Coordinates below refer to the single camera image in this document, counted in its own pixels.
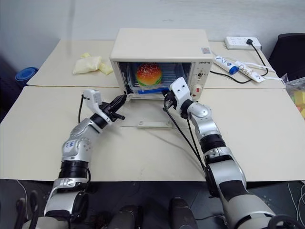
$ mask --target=oven label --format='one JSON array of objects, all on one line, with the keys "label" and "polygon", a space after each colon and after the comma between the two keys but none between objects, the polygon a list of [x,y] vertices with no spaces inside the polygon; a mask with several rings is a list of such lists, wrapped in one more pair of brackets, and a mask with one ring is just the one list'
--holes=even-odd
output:
[{"label": "oven label", "polygon": [[203,47],[203,48],[201,48],[201,51],[203,54],[211,54],[209,47]]}]

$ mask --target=table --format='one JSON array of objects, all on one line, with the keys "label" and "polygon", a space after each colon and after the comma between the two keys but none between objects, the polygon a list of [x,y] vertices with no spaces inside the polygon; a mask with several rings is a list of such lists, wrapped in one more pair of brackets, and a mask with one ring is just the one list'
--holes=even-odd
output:
[{"label": "table", "polygon": [[[59,41],[54,51],[50,54],[39,71],[28,81],[28,85],[34,86],[86,86],[86,87],[119,87],[114,73],[105,75],[100,71],[73,75],[72,70],[75,62],[80,56],[88,52],[92,56],[101,56],[102,61],[110,64],[109,56],[114,41]],[[224,42],[210,42],[211,49],[218,55],[231,56],[240,61],[255,62],[261,64],[255,51],[227,50]],[[264,62],[269,65],[263,53],[259,50]],[[217,65],[213,64],[212,70],[226,73]],[[275,73],[270,72],[269,77],[278,78]],[[234,75],[239,81],[248,78],[241,73]],[[265,80],[261,83],[249,82],[238,84],[220,75],[210,73],[204,88],[284,88],[279,80]]]},{"label": "table", "polygon": [[[77,124],[83,89],[23,89],[0,125],[0,178],[57,178],[61,146]],[[121,93],[119,88],[98,90],[107,102]],[[156,115],[167,120],[159,102],[154,102]],[[212,108],[248,181],[305,179],[305,122],[284,89],[205,89],[200,102]],[[133,119],[130,107],[142,113],[139,117],[150,112],[137,103],[126,104],[120,110],[126,121]],[[84,106],[82,118],[91,115]],[[198,162],[176,129],[138,129],[124,122],[108,126],[94,145],[92,181],[204,181]],[[187,129],[183,131],[190,137]]]}]

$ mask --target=yellow object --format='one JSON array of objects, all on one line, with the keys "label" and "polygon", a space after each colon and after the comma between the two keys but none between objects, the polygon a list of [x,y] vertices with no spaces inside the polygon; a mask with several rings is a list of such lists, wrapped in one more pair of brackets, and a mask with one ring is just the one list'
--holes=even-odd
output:
[{"label": "yellow object", "polygon": [[[87,57],[91,57],[89,53],[85,52],[84,54],[81,55],[81,58],[87,58]],[[113,72],[113,68],[104,64],[104,63],[101,63],[100,64],[100,67],[99,67],[99,70],[104,73],[105,75],[109,75],[110,73]]]},{"label": "yellow object", "polygon": [[113,72],[113,68],[104,64],[104,63],[101,63],[100,64],[100,67],[99,67],[99,70],[104,73],[105,75],[109,75],[110,73]]},{"label": "yellow object", "polygon": [[85,52],[83,55],[81,55],[81,58],[87,58],[87,57],[91,57],[91,55],[87,52]]},{"label": "yellow object", "polygon": [[305,108],[305,91],[294,92],[295,105]]},{"label": "yellow object", "polygon": [[303,118],[305,118],[305,109],[303,109],[303,110],[301,111],[301,115],[302,115]]}]

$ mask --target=floor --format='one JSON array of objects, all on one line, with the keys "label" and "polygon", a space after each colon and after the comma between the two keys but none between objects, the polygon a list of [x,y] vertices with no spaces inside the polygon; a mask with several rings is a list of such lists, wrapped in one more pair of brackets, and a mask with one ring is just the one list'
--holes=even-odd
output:
[{"label": "floor", "polygon": [[[37,190],[41,203],[46,203],[52,182],[20,181],[29,194]],[[303,183],[289,182],[295,201],[300,198],[300,188]],[[169,229],[168,204],[173,197],[182,197],[191,207],[196,218],[212,214],[222,214],[219,199],[210,198],[205,182],[93,182],[95,193],[90,194],[88,214],[94,216],[101,211],[115,214],[121,207],[129,204],[142,206],[144,209],[144,229]],[[287,214],[296,218],[287,182],[265,186],[265,183],[249,183],[250,192],[259,196],[276,214]],[[0,179],[0,228],[11,229],[17,217],[15,203],[24,197],[24,190],[16,180]],[[305,219],[305,206],[300,207]],[[87,225],[74,225],[72,228],[91,228]],[[221,219],[210,218],[197,221],[199,228],[224,229]]]}]

